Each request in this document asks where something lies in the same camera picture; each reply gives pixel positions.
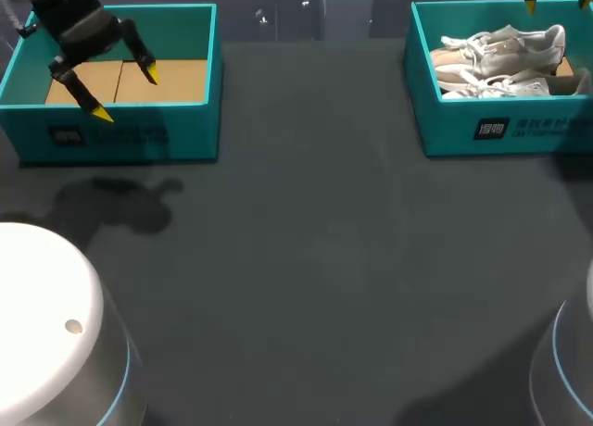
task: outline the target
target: dark gray table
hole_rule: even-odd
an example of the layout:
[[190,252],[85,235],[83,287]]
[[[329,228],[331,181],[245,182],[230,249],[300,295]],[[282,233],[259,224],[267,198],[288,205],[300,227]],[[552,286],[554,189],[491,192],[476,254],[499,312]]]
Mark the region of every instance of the dark gray table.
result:
[[95,264],[151,426],[530,421],[529,358],[591,258],[593,162],[425,158],[402,47],[226,45],[212,165],[18,169],[0,144],[0,212]]

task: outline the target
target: sneaker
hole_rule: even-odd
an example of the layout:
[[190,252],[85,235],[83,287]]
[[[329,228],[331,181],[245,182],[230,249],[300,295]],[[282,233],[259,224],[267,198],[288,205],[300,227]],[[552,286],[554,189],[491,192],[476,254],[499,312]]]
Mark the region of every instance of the sneaker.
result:
[[476,79],[468,71],[462,71],[460,75],[465,81],[465,89],[443,94],[444,99],[593,94],[588,69],[578,69],[573,76],[546,76],[533,69],[485,80]]
[[547,31],[521,32],[507,26],[478,32],[469,39],[442,37],[444,48],[430,53],[438,86],[446,91],[464,89],[465,70],[476,79],[513,75],[525,69],[552,73],[562,62],[566,32],[561,25]]

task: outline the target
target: black logo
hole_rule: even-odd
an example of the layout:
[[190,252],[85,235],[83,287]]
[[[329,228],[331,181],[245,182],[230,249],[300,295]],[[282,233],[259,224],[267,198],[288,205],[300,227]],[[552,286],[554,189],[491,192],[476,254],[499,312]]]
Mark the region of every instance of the black logo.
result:
[[507,132],[510,121],[509,118],[480,119],[473,139],[475,141],[502,139],[504,133]]
[[85,146],[81,129],[76,125],[52,125],[47,127],[54,143],[59,146]]

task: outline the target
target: shoelace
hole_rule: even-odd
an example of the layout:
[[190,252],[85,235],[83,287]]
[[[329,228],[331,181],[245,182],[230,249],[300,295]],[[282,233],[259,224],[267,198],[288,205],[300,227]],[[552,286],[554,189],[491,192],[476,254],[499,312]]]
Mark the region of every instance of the shoelace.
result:
[[[480,81],[465,70],[461,71],[460,75],[468,83],[468,89],[476,97],[514,97],[517,95],[510,89],[512,85],[511,76],[495,76]],[[533,86],[537,86],[537,82],[528,83],[524,88]]]
[[489,52],[496,51],[494,48],[485,48],[486,44],[482,37],[489,35],[489,32],[478,32],[468,39],[452,39],[450,37],[441,37],[441,42],[446,48],[459,49],[465,57],[470,57],[473,61],[473,67],[478,62],[478,57],[483,57]]

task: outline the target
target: open box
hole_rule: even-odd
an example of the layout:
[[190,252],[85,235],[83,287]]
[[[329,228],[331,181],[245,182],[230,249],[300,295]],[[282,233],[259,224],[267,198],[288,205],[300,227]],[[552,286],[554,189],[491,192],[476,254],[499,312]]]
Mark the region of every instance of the open box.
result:
[[593,15],[577,0],[538,0],[533,16],[523,0],[412,3],[404,66],[426,155],[593,152],[589,96],[443,100],[430,58],[441,36],[466,38],[509,24],[520,31],[561,24],[572,69],[593,69]]
[[[84,114],[48,65],[59,54],[41,29],[20,39],[0,84],[0,124],[26,164],[213,160],[222,60],[215,5],[106,6],[133,19],[157,59],[150,84],[123,42],[76,68],[114,119]],[[32,14],[29,22],[35,22]]]

